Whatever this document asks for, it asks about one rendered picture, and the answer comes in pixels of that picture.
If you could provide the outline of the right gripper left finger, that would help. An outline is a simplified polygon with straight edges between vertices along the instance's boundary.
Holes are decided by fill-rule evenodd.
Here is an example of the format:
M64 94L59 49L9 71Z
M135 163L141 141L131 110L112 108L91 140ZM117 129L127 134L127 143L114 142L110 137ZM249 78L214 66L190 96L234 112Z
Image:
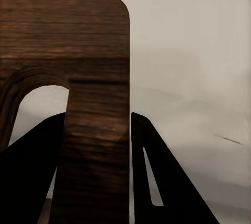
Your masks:
M58 167L65 112L51 116L0 153L0 224L38 224Z

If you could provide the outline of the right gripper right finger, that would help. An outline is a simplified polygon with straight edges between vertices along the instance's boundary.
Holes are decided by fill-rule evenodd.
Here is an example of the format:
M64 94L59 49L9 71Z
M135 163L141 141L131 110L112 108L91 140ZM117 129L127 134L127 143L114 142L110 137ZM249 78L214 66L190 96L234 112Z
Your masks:
M219 224L151 121L131 113L135 224ZM164 206L152 204L145 148Z

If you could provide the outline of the cutting board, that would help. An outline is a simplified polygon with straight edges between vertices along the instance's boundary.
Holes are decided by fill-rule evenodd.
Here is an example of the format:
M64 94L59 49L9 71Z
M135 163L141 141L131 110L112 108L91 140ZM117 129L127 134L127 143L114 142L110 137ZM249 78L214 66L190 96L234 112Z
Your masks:
M129 224L130 18L121 0L0 0L0 153L19 104L69 90L49 224Z

